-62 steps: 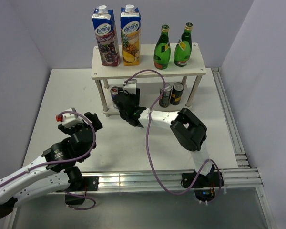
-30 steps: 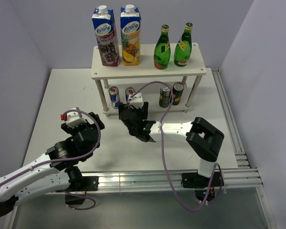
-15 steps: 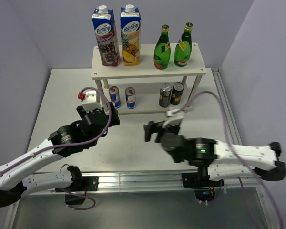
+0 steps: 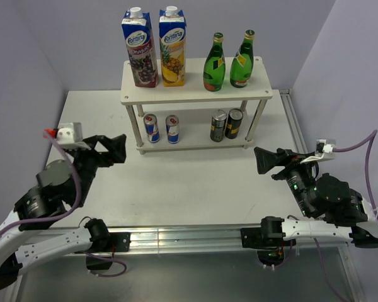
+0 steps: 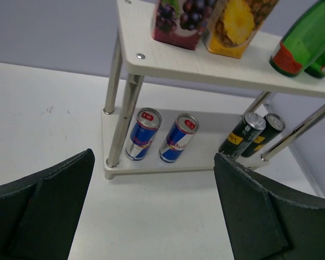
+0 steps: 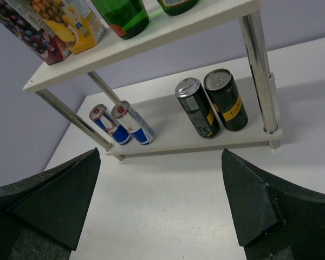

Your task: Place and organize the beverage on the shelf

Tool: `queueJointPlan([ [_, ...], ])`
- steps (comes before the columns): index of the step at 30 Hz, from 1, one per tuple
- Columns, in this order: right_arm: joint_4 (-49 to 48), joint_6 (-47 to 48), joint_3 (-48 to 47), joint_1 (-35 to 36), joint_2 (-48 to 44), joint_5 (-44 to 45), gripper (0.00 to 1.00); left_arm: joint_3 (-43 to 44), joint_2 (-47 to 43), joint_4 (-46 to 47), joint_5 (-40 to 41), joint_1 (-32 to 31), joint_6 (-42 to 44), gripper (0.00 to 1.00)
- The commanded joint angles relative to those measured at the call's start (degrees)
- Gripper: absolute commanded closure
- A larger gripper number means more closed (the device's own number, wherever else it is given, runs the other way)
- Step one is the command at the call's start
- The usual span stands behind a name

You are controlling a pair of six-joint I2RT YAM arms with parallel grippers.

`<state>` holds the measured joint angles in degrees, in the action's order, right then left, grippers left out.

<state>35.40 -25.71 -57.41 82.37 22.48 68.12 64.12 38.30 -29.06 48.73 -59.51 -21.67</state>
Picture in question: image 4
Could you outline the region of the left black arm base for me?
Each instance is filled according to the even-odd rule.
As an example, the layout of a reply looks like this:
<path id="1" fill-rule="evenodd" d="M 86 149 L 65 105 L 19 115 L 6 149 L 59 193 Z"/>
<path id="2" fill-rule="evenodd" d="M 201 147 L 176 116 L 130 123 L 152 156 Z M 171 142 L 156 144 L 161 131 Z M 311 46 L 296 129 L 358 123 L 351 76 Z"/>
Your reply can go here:
<path id="1" fill-rule="evenodd" d="M 127 265 L 117 260 L 117 254 L 129 251 L 130 238 L 129 232 L 112 232 L 110 240 L 103 249 L 84 252 L 88 272 L 99 277 L 115 277 L 124 274 L 127 271 Z"/>

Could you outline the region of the dark can top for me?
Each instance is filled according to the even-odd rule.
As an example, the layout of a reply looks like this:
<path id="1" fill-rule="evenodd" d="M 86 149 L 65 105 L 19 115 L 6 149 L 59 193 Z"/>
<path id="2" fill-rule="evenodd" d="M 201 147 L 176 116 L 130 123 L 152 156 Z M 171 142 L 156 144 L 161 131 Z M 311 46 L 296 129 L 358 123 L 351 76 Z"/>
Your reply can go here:
<path id="1" fill-rule="evenodd" d="M 218 109 L 212 114 L 211 124 L 210 124 L 210 139 L 214 142 L 221 142 L 224 136 L 224 131 L 226 128 L 227 113 Z"/>

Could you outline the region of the silver blue energy can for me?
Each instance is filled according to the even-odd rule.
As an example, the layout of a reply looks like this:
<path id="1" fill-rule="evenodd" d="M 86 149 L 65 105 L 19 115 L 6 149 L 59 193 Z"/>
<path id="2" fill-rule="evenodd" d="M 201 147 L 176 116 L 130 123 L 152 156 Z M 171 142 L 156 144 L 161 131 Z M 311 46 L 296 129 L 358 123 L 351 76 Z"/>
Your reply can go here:
<path id="1" fill-rule="evenodd" d="M 147 139 L 151 143 L 156 143 L 160 139 L 158 120 L 154 114 L 146 114 L 143 117 L 144 126 L 146 129 Z"/>

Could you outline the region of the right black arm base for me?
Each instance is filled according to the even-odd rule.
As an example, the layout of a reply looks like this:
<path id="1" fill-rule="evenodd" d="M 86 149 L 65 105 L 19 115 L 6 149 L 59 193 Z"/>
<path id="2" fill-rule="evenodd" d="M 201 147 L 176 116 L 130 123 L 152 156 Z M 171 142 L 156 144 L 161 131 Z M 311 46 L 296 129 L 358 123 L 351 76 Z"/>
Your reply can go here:
<path id="1" fill-rule="evenodd" d="M 285 240 L 281 229 L 258 226 L 240 229 L 244 249 L 256 250 L 258 265 L 264 270 L 276 271 L 291 257 L 295 239 Z"/>

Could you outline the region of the dark can yellow label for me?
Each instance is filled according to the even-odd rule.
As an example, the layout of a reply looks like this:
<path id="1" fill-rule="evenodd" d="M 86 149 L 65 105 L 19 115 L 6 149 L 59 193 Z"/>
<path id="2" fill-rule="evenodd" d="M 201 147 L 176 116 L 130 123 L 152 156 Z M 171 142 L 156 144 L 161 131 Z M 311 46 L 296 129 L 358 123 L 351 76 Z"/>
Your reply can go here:
<path id="1" fill-rule="evenodd" d="M 235 139 L 238 136 L 242 120 L 243 112 L 240 109 L 233 108 L 229 111 L 225 130 L 226 138 Z"/>

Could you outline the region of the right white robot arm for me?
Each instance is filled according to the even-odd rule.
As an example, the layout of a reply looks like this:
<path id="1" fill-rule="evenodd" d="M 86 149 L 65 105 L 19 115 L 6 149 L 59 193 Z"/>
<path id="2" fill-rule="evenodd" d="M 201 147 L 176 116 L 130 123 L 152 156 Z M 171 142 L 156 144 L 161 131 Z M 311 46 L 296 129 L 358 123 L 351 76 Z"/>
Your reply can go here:
<path id="1" fill-rule="evenodd" d="M 285 181 L 306 220 L 267 216 L 261 220 L 260 240 L 266 245 L 293 241 L 302 237 L 337 238 L 363 249 L 378 248 L 378 210 L 374 210 L 363 196 L 328 173 L 321 177 L 312 174 L 323 152 L 296 153 L 278 148 L 271 152 L 254 149 L 257 170 L 266 174 L 274 167 L 282 170 L 275 181 Z"/>

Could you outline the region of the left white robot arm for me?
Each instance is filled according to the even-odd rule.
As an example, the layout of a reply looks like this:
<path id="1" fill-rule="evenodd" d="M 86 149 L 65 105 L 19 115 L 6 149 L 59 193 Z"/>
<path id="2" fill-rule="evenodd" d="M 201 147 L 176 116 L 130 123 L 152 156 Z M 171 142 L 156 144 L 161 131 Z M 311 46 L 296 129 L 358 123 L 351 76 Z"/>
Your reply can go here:
<path id="1" fill-rule="evenodd" d="M 37 174 L 37 185 L 14 205 L 0 226 L 0 290 L 30 269 L 63 255 L 94 256 L 110 246 L 111 235 L 102 219 L 92 218 L 64 235 L 28 245 L 32 237 L 83 207 L 99 168 L 125 162 L 126 135 L 94 135 L 60 141 L 60 130 L 45 130 L 44 137 L 63 156 Z"/>

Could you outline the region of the green glass bottle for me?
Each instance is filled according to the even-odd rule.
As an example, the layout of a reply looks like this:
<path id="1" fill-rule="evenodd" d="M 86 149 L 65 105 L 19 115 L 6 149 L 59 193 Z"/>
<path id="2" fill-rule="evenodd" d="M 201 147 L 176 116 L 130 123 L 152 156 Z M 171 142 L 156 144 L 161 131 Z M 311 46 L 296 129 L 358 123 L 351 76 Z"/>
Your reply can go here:
<path id="1" fill-rule="evenodd" d="M 203 67 L 203 85 L 208 91 L 220 90 L 224 82 L 226 63 L 222 48 L 223 40 L 222 33 L 214 33 L 213 45 Z"/>
<path id="2" fill-rule="evenodd" d="M 246 30 L 243 42 L 234 56 L 230 69 L 230 83 L 233 87 L 243 88 L 253 71 L 253 41 L 255 38 L 254 30 Z"/>

